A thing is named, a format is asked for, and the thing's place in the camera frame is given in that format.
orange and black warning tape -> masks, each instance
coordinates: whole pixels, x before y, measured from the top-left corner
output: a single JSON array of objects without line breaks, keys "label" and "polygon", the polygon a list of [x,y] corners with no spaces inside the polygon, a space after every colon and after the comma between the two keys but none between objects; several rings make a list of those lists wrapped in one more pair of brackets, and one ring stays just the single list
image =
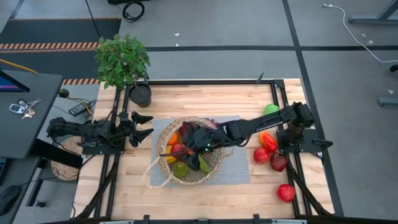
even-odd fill
[{"label": "orange and black warning tape", "polygon": [[97,42],[0,44],[0,53],[88,51],[98,46]]},{"label": "orange and black warning tape", "polygon": [[87,84],[99,84],[100,81],[96,78],[72,78],[64,79],[62,85],[87,85]]},{"label": "orange and black warning tape", "polygon": [[[54,20],[83,20],[91,19],[91,17],[81,17],[81,18],[17,18],[10,19],[10,21],[54,21]],[[121,17],[95,17],[94,19],[122,19]]]}]

wooden table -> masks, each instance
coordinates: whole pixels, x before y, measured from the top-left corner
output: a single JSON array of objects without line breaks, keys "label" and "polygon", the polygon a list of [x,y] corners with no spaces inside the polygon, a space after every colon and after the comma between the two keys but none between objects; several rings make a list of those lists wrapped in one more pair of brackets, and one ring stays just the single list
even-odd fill
[{"label": "wooden table", "polygon": [[[300,80],[285,79],[284,82],[289,103],[305,103]],[[151,89],[152,104],[148,108],[140,108],[130,101],[129,114],[137,111],[139,114],[155,118],[194,115],[240,116],[243,119],[253,119],[262,115],[265,105],[272,103],[270,85],[154,85]],[[101,84],[94,119],[105,118],[108,115],[112,109],[114,94],[114,88],[109,87],[105,90],[103,83]],[[122,92],[118,112],[121,111],[123,96]],[[282,104],[280,92],[278,98]],[[151,127],[151,122],[141,126],[142,129]],[[269,129],[272,134],[275,134],[275,131],[276,128]],[[112,220],[142,220],[144,215],[150,215],[150,219],[162,220],[232,219],[252,218],[255,213],[261,218],[294,217],[292,204],[281,202],[276,196],[278,186],[287,183],[286,171],[276,172],[271,169],[269,163],[259,165],[252,158],[253,151],[260,146],[257,134],[241,149],[246,151],[251,183],[237,185],[149,189],[142,182],[142,174],[150,164],[151,142],[152,136],[149,136],[139,147],[133,148],[126,141],[126,152],[120,158]],[[324,208],[333,213],[321,160],[313,154],[300,155],[308,188]],[[102,163],[103,156],[96,156],[82,169],[75,197],[76,214],[82,211],[97,191]],[[300,211],[304,214],[302,195],[297,185],[296,189]],[[102,215],[107,199],[108,196],[105,195]]]}]

plant pot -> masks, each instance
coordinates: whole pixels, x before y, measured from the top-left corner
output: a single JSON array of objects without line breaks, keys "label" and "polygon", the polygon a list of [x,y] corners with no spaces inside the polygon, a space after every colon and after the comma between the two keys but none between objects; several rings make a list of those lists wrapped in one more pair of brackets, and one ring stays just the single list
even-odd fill
[{"label": "plant pot", "polygon": [[150,105],[150,97],[152,92],[146,84],[137,84],[138,88],[132,86],[130,89],[129,97],[138,106],[145,108]]}]

potted plant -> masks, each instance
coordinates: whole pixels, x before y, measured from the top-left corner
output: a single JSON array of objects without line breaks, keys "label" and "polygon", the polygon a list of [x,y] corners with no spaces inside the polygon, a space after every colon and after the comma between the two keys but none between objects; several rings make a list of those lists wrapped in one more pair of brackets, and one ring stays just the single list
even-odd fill
[{"label": "potted plant", "polygon": [[[124,37],[115,34],[113,40],[105,41],[101,37],[96,51],[98,80],[105,82],[104,87],[115,86],[121,90],[127,84],[134,84],[130,99],[141,107],[149,106],[151,91],[146,82],[146,70],[150,62],[144,44],[136,37],[131,39],[128,34]],[[137,83],[140,78],[145,82]]]}]

green leaves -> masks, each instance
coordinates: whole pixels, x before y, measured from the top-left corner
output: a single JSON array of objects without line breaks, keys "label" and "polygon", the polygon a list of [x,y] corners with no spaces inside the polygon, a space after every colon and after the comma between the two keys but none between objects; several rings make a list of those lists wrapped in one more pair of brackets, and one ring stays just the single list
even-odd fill
[{"label": "green leaves", "polygon": [[105,82],[104,87],[115,86],[122,89],[127,83],[135,84],[144,77],[149,57],[144,45],[136,37],[130,39],[127,34],[113,36],[113,40],[99,38],[95,60],[98,63],[98,80]]}]

